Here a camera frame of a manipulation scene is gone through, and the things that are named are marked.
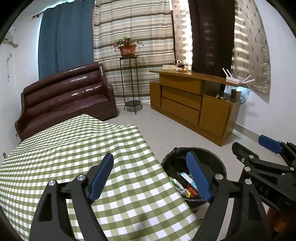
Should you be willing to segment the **orange trash in bin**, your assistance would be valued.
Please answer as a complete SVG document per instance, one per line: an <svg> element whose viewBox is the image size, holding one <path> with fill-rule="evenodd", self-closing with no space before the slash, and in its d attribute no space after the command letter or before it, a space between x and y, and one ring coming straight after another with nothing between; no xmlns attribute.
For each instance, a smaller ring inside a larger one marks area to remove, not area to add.
<svg viewBox="0 0 296 241"><path fill-rule="evenodd" d="M199 192L195 188L193 188L190 184L187 184L186 189L189 192L188 194L189 198L197 198L199 196Z"/></svg>

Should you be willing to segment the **green checkered tablecloth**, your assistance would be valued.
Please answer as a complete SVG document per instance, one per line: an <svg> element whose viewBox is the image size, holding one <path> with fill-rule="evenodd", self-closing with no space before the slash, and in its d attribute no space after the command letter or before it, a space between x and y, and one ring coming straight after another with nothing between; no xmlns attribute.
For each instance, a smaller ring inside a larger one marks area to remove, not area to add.
<svg viewBox="0 0 296 241"><path fill-rule="evenodd" d="M199 227L133 125L83 114L1 165L1 240L192 240Z"/></svg>

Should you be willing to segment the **small dark box on cabinet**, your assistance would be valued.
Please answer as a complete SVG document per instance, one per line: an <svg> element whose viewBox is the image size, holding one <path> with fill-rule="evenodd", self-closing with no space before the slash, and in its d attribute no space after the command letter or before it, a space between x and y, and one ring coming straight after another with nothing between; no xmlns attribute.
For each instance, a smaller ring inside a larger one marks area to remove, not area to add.
<svg viewBox="0 0 296 241"><path fill-rule="evenodd" d="M240 97L241 97L241 90L240 89L232 89L231 90L231 96L230 96L231 100L238 101L238 100L240 100Z"/></svg>

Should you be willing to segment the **wooden TV cabinet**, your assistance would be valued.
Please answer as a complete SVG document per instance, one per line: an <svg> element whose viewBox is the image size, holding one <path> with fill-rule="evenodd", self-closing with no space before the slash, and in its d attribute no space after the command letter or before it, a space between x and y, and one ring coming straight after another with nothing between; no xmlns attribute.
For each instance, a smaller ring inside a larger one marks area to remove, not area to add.
<svg viewBox="0 0 296 241"><path fill-rule="evenodd" d="M236 124L241 100L231 100L223 88L236 86L225 78L192 71L157 71L150 82L151 108L223 146Z"/></svg>

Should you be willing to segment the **white wifi router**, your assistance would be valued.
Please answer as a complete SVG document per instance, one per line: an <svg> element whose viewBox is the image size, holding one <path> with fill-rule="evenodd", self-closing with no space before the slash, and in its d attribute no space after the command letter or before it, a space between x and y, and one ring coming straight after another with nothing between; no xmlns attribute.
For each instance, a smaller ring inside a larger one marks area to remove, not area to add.
<svg viewBox="0 0 296 241"><path fill-rule="evenodd" d="M249 75L248 77L246 77L245 79L243 80L240 80L240 79L237 79L237 78L234 78L231 74L230 74L230 71L228 69L224 69L222 68L223 72L225 73L226 75L226 81L229 82L229 83L233 83L233 84L247 84L247 83L251 83L251 82L254 82L255 79L251 79L251 75Z"/></svg>

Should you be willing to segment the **dark red leather sofa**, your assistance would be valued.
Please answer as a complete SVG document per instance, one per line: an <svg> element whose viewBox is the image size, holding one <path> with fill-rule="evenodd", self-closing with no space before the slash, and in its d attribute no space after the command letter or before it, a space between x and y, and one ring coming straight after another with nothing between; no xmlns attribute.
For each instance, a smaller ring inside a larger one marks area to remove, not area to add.
<svg viewBox="0 0 296 241"><path fill-rule="evenodd" d="M98 62L55 73L25 87L21 106L15 129L22 141L81 114L101 121L118 115L113 86Z"/></svg>

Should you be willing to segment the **black metal plant stand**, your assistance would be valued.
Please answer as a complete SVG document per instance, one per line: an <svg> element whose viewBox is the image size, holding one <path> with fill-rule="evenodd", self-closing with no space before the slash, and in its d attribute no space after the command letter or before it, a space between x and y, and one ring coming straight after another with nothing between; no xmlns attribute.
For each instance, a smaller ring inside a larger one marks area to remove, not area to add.
<svg viewBox="0 0 296 241"><path fill-rule="evenodd" d="M130 73L130 87L132 90L132 100L127 100L126 95L125 95L126 84L124 84L124 81L123 81L123 66L122 66L123 60L128 60L128 71ZM134 91L132 60L134 60L134 63L135 63L137 97L135 97L135 91ZM124 109L127 110L128 108L132 108L134 114L137 115L137 107L138 106L142 107L142 102L140 100L140 92L139 92L137 56L135 56L135 55L134 56L121 56L121 57L119 57L119 64L120 64L120 76L121 76L123 100L125 103Z"/></svg>

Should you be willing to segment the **patterned beige curtain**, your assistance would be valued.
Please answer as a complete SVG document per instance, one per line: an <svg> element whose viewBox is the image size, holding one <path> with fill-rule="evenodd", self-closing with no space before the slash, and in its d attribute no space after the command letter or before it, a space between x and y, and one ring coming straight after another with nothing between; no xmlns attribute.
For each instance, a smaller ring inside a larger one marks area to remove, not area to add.
<svg viewBox="0 0 296 241"><path fill-rule="evenodd" d="M188 1L170 1L175 30L176 59L192 65L193 45ZM253 82L244 86L268 95L270 61L262 19L255 1L234 1L234 48L230 73L243 80L251 75Z"/></svg>

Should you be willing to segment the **Mickey Mouse plush toy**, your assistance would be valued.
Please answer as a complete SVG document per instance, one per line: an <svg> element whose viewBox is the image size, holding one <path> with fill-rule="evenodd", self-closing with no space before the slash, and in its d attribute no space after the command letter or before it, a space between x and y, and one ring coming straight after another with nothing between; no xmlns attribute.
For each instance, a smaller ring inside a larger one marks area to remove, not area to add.
<svg viewBox="0 0 296 241"><path fill-rule="evenodd" d="M188 66L185 61L176 60L176 71L177 72L187 72Z"/></svg>

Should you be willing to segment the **white flat box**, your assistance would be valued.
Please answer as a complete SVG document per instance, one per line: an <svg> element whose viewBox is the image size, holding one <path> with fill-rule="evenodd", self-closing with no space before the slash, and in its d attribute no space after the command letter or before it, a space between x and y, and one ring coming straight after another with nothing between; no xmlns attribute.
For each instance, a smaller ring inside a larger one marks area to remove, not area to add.
<svg viewBox="0 0 296 241"><path fill-rule="evenodd" d="M177 70L177 66L176 65L163 65L163 70L173 70L173 71L176 71Z"/></svg>

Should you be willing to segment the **dark purple curtain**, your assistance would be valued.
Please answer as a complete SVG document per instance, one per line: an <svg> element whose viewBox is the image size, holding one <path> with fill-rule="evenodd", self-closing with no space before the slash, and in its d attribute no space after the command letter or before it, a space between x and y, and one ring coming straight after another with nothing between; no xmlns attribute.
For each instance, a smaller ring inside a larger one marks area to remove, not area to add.
<svg viewBox="0 0 296 241"><path fill-rule="evenodd" d="M225 77L234 47L235 1L188 1L192 27L192 70Z"/></svg>

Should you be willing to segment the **potted plant terracotta pot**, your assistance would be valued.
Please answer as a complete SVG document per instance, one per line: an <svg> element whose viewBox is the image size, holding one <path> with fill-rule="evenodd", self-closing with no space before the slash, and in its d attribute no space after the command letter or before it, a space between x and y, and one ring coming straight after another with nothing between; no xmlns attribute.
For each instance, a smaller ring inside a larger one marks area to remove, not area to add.
<svg viewBox="0 0 296 241"><path fill-rule="evenodd" d="M131 37L123 37L113 44L113 47L120 52L122 57L135 56L135 49L140 46L144 46L143 42Z"/></svg>

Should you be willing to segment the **blue curtain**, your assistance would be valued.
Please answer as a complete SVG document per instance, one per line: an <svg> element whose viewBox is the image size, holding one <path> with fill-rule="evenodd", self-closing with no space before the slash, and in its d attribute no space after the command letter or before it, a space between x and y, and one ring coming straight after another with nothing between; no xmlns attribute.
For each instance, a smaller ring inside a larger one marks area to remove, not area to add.
<svg viewBox="0 0 296 241"><path fill-rule="evenodd" d="M39 79L94 62L94 1L58 4L44 11L38 42Z"/></svg>

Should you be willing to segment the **white air conditioner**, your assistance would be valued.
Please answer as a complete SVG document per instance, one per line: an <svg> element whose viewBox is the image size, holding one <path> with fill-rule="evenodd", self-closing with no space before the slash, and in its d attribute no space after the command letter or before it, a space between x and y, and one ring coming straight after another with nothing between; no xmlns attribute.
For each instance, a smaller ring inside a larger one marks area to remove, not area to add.
<svg viewBox="0 0 296 241"><path fill-rule="evenodd" d="M5 35L5 37L4 37L1 44L11 45L13 48L17 48L18 44L16 44L15 41L14 41L15 32L16 32L16 28L11 27L8 30L7 34Z"/></svg>

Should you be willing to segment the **striped curtain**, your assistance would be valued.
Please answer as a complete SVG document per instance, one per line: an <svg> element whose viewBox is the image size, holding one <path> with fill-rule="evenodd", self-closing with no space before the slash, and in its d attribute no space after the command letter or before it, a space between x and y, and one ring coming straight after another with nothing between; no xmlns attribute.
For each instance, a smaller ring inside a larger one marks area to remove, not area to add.
<svg viewBox="0 0 296 241"><path fill-rule="evenodd" d="M94 60L102 63L115 101L149 102L149 83L174 63L169 1L95 1Z"/></svg>

